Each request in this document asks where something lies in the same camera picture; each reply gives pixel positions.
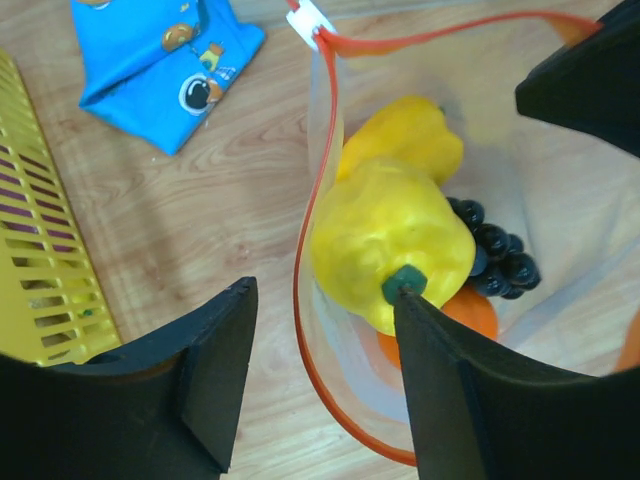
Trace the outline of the black grape bunch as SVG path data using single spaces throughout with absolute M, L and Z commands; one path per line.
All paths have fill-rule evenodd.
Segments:
M 476 293 L 516 300 L 541 283 L 538 265 L 518 235 L 487 222 L 484 206 L 478 201 L 454 197 L 447 200 L 475 241 L 475 260 L 466 284 Z

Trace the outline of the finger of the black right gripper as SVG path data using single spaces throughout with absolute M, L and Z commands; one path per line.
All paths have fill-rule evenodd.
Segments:
M 623 1 L 603 28 L 556 51 L 516 87 L 519 114 L 639 155 L 639 3 Z

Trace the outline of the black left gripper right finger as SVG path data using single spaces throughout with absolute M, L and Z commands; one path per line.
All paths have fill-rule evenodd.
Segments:
M 423 479 L 635 479 L 639 371 L 595 377 L 521 355 L 404 289 L 394 309 Z

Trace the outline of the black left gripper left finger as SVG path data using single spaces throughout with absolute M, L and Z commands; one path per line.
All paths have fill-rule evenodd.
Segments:
M 1 359 L 5 479 L 217 479 L 231 466 L 258 287 L 82 365 Z

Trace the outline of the clear zip bag orange zipper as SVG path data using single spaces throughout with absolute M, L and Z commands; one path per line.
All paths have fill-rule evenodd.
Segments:
M 294 324 L 311 383 L 356 440 L 417 469 L 395 333 L 332 301 L 311 262 L 314 208 L 336 178 L 346 141 L 378 110 L 428 98 L 464 144 L 458 171 L 436 183 L 472 199 L 518 235 L 541 283 L 516 300 L 465 283 L 450 319 L 521 355 L 579 374 L 639 371 L 639 155 L 518 113 L 516 87 L 556 51 L 603 28 L 593 2 L 478 1 L 341 34 L 309 1 L 288 14 L 312 52 L 308 113 L 314 184 L 298 240 Z

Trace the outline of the yellow bell pepper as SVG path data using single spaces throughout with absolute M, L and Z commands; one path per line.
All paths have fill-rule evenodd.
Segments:
M 344 144 L 336 178 L 379 157 L 391 158 L 448 181 L 464 156 L 461 138 L 452 132 L 439 106 L 423 96 L 401 97 L 372 115 Z
M 316 203 L 310 255 L 332 301 L 392 336 L 400 289 L 443 306 L 469 277 L 476 246 L 428 173 L 378 158 Z

